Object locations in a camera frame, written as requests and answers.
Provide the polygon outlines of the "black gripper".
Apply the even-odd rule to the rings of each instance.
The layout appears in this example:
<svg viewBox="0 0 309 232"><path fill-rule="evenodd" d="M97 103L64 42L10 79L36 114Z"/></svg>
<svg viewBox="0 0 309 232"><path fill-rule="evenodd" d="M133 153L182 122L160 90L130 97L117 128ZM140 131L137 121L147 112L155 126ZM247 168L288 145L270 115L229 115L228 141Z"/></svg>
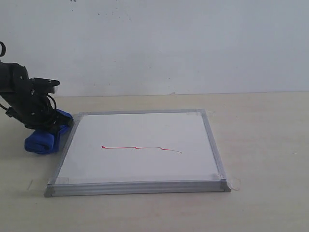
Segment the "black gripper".
<svg viewBox="0 0 309 232"><path fill-rule="evenodd" d="M65 133L72 125L72 116L57 116L56 101L50 94L34 91L29 78L13 78L8 87L0 89L0 96L10 106L6 114L29 129L52 127L52 133Z"/></svg>

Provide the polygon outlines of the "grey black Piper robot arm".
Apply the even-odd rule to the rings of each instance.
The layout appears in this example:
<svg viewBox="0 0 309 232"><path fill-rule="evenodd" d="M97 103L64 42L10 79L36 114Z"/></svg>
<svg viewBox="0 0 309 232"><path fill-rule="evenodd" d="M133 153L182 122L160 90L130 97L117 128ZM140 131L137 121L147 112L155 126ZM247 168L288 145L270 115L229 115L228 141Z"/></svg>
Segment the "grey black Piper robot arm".
<svg viewBox="0 0 309 232"><path fill-rule="evenodd" d="M71 116L62 114L55 99L60 85L58 80L29 78L26 67L18 63L0 63L0 96L9 104L4 109L31 130L43 130L57 134L61 126L71 126Z"/></svg>

